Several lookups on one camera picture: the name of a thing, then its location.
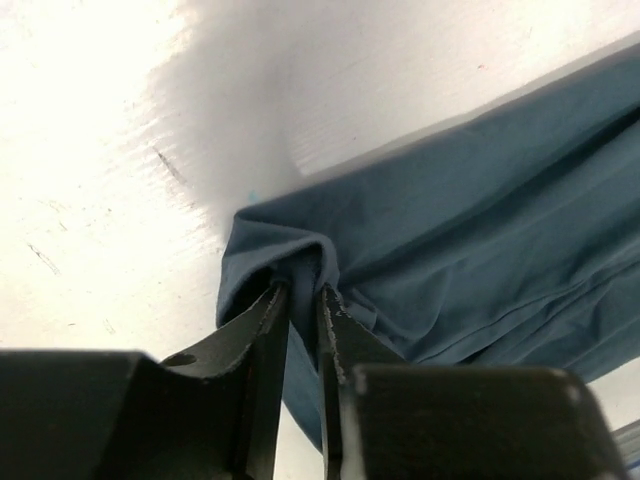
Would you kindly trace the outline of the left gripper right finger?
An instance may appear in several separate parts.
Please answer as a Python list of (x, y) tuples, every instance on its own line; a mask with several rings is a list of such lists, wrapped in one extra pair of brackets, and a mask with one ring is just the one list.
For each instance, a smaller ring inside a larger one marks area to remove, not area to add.
[(322, 451), (328, 479), (413, 479), (409, 365), (325, 285), (316, 301)]

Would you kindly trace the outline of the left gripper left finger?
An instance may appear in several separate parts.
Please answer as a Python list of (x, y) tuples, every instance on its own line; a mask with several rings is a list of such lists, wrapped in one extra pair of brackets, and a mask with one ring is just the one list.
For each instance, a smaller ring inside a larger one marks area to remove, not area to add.
[(162, 365), (198, 384), (189, 429), (232, 479), (271, 479), (289, 330), (289, 289), (268, 287), (244, 312)]

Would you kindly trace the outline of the dark teal t-shirt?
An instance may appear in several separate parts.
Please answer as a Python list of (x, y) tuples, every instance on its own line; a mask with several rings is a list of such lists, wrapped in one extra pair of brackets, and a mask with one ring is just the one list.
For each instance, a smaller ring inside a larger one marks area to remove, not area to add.
[(322, 438), (317, 293), (420, 365), (590, 382), (639, 354), (639, 50), (391, 158), (238, 211), (216, 319), (291, 289), (284, 401)]

